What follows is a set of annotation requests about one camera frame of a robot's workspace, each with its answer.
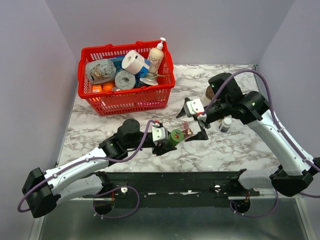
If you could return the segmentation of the red weekly pill organizer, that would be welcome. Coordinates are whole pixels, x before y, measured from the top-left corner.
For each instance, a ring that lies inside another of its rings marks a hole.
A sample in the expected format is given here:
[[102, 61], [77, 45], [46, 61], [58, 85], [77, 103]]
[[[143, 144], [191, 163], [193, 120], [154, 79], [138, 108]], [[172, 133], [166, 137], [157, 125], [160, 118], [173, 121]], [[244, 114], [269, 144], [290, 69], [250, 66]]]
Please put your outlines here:
[[193, 134], [193, 132], [192, 132], [192, 130], [191, 130], [188, 122], [184, 121], [184, 122], [182, 123], [182, 125], [183, 125], [183, 130], [182, 130], [182, 132], [183, 132], [183, 135], [184, 135], [184, 140], [186, 141], [187, 139], [189, 139], [190, 137], [192, 137], [194, 134]]

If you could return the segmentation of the green pill bottle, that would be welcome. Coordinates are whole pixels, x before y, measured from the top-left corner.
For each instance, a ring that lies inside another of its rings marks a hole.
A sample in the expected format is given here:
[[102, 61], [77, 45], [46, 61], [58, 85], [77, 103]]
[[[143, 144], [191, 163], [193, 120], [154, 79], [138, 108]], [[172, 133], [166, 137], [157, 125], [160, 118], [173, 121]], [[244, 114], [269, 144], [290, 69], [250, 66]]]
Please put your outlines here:
[[184, 140], [184, 133], [179, 129], [174, 129], [168, 135], [168, 144], [172, 147], [177, 146], [180, 142]]

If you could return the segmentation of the green bottle cap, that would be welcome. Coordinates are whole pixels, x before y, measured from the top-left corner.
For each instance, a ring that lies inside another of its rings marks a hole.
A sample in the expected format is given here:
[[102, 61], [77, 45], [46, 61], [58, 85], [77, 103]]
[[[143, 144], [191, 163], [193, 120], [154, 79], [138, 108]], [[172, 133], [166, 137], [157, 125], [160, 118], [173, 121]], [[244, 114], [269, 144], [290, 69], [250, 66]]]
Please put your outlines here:
[[181, 130], [174, 129], [170, 133], [170, 139], [174, 143], [180, 143], [180, 142], [182, 142], [184, 140], [184, 134], [183, 134], [183, 132]]

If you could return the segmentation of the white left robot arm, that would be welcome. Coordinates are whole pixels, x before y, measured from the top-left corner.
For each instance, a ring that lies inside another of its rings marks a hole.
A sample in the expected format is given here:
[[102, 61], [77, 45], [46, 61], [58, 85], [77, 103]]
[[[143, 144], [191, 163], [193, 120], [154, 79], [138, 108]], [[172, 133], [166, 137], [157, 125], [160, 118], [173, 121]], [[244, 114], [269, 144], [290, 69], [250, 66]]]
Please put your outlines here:
[[86, 155], [53, 169], [42, 171], [37, 167], [31, 170], [22, 187], [23, 197], [17, 210], [20, 213], [30, 212], [35, 219], [43, 217], [69, 195], [68, 187], [76, 196], [97, 194], [101, 198], [107, 197], [111, 185], [104, 180], [86, 189], [77, 190], [75, 186], [95, 171], [132, 160], [141, 149], [151, 148], [156, 156], [173, 151], [169, 138], [170, 131], [159, 121], [149, 120], [145, 130], [141, 131], [137, 120], [127, 119], [115, 134]]

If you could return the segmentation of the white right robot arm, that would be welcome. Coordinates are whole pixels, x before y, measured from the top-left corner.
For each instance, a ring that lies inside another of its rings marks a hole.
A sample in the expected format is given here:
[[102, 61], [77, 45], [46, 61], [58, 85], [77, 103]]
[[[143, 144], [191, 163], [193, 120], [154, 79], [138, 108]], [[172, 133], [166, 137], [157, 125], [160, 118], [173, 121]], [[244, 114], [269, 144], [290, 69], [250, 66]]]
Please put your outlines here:
[[207, 140], [206, 129], [210, 124], [231, 116], [253, 130], [276, 156], [280, 165], [275, 170], [243, 170], [230, 183], [230, 191], [241, 196], [249, 189], [275, 189], [284, 196], [301, 194], [320, 171], [320, 159], [307, 153], [290, 135], [277, 118], [271, 94], [264, 97], [258, 91], [244, 94], [235, 81], [241, 73], [253, 73], [263, 83], [266, 79], [254, 69], [241, 69], [233, 74], [220, 73], [208, 83], [214, 93], [209, 105], [203, 106], [200, 99], [184, 99], [177, 118], [192, 117], [200, 131], [188, 141]]

